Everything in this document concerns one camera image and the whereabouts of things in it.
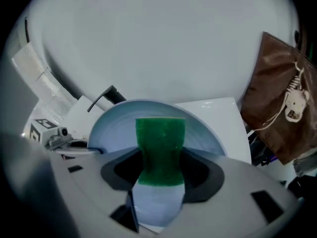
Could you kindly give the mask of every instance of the black handle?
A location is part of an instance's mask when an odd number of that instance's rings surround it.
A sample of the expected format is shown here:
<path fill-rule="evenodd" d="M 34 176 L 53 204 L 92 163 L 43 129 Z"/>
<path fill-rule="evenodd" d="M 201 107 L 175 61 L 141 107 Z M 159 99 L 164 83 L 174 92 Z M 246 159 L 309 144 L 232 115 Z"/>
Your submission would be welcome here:
<path fill-rule="evenodd" d="M 126 99 L 117 91 L 117 89 L 112 85 L 108 89 L 106 89 L 103 93 L 100 94 L 98 98 L 91 104 L 91 106 L 87 109 L 89 112 L 93 106 L 97 103 L 97 101 L 104 96 L 107 100 L 109 100 L 113 104 L 117 104 L 119 102 L 126 101 Z"/>

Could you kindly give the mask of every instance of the white cable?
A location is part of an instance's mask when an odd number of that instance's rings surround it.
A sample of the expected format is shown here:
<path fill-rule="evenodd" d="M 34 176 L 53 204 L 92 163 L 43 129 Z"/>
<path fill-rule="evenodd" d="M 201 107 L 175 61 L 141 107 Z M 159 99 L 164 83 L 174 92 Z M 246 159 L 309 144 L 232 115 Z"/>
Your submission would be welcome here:
<path fill-rule="evenodd" d="M 302 90 L 302 84 L 301 84 L 301 78 L 302 78 L 302 74 L 304 72 L 304 68 L 303 69 L 299 69 L 297 66 L 297 62 L 295 62 L 295 68 L 299 71 L 298 75 L 296 75 L 293 80 L 290 82 L 290 84 L 288 85 L 287 89 L 286 89 L 286 93 L 284 96 L 284 100 L 283 100 L 283 104 L 282 107 L 280 109 L 280 111 L 278 113 L 276 113 L 275 115 L 273 115 L 269 120 L 267 120 L 263 125 L 265 125 L 268 121 L 271 121 L 269 125 L 265 126 L 264 128 L 260 128 L 260 129 L 254 129 L 253 131 L 257 131 L 257 130 L 264 130 L 269 128 L 277 119 L 277 117 L 282 113 L 283 109 L 285 108 L 286 105 L 286 101 L 287 98 L 289 96 L 289 94 L 295 90 L 297 87 Z"/>
<path fill-rule="evenodd" d="M 250 130 L 249 133 L 247 134 L 247 137 L 251 136 L 254 133 L 254 130 Z"/>
<path fill-rule="evenodd" d="M 287 100 L 288 95 L 289 95 L 289 93 L 286 92 L 286 93 L 285 93 L 285 97 L 284 97 L 284 101 L 283 101 L 283 105 L 282 105 L 280 111 L 275 115 L 274 119 L 269 123 L 269 125 L 268 125 L 268 126 L 265 126 L 264 128 L 254 129 L 253 131 L 258 131 L 258 130 L 267 129 L 267 128 L 269 128 L 269 127 L 275 122 L 276 118 L 280 115 L 280 113 L 282 113 L 282 111 L 283 111 L 283 109 L 284 109 L 284 107 L 285 107 L 285 104 L 286 104 L 286 100 Z"/>

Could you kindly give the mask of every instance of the black slot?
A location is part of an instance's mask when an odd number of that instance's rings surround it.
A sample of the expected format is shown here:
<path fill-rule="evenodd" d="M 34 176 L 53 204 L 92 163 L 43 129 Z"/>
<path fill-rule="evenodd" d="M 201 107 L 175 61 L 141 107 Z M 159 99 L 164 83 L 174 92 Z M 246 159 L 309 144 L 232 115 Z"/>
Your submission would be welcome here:
<path fill-rule="evenodd" d="M 25 37 L 26 37 L 26 42 L 30 42 L 30 37 L 29 37 L 29 31 L 28 31 L 28 18 L 24 18 L 24 30 L 25 30 Z"/>
<path fill-rule="evenodd" d="M 134 210 L 132 191 L 128 192 L 125 205 L 121 205 L 117 208 L 110 217 L 126 228 L 137 233 L 139 232 L 139 224 Z"/>
<path fill-rule="evenodd" d="M 224 173 L 220 166 L 187 148 L 182 149 L 179 159 L 184 182 L 183 203 L 198 203 L 209 200 L 224 183 Z"/>
<path fill-rule="evenodd" d="M 283 210 L 265 190 L 253 192 L 251 196 L 256 201 L 268 223 L 273 222 L 283 214 Z"/>
<path fill-rule="evenodd" d="M 83 169 L 83 167 L 81 167 L 80 165 L 76 165 L 76 166 L 72 166 L 72 167 L 68 168 L 68 171 L 69 171 L 70 173 L 72 173 L 72 172 L 79 171 L 79 170 L 81 170 L 81 169 Z"/>
<path fill-rule="evenodd" d="M 63 158 L 63 160 L 72 160 L 72 159 L 76 159 L 75 157 L 70 157 L 70 156 L 66 156 L 61 154 L 61 157 Z"/>
<path fill-rule="evenodd" d="M 73 141 L 68 144 L 68 147 L 87 148 L 87 142 L 82 140 Z"/>
<path fill-rule="evenodd" d="M 139 178 L 142 170 L 142 152 L 136 149 L 105 164 L 100 173 L 111 188 L 129 191 Z"/>

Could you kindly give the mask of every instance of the white plastic surface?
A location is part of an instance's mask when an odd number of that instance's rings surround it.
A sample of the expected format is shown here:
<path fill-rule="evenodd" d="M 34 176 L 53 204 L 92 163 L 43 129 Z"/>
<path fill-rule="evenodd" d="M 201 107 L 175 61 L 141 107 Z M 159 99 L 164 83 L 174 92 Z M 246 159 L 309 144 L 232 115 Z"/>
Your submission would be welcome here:
<path fill-rule="evenodd" d="M 233 98 L 176 104 L 202 119 L 217 134 L 228 157 L 251 163 L 251 152 L 244 124 Z"/>
<path fill-rule="evenodd" d="M 156 233 L 167 227 L 181 211 L 185 184 L 149 186 L 137 181 L 132 189 L 138 223 Z"/>
<path fill-rule="evenodd" d="M 262 31 L 294 44 L 298 20 L 291 0 L 33 0 L 28 27 L 79 96 L 238 102 Z"/>
<path fill-rule="evenodd" d="M 85 96 L 80 97 L 77 103 L 69 111 L 62 126 L 67 127 L 73 138 L 85 138 L 88 140 L 95 122 L 104 113 L 97 105 L 87 112 L 92 102 Z"/>

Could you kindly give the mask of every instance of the sponge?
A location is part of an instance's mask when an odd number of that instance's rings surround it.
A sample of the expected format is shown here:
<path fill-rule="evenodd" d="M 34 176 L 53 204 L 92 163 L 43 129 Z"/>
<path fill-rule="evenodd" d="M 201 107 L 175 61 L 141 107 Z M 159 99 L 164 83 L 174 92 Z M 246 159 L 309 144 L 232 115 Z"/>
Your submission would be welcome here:
<path fill-rule="evenodd" d="M 139 184 L 175 186 L 184 183 L 179 156 L 185 138 L 183 118 L 136 119 L 138 146 L 142 151 L 143 171 Z"/>

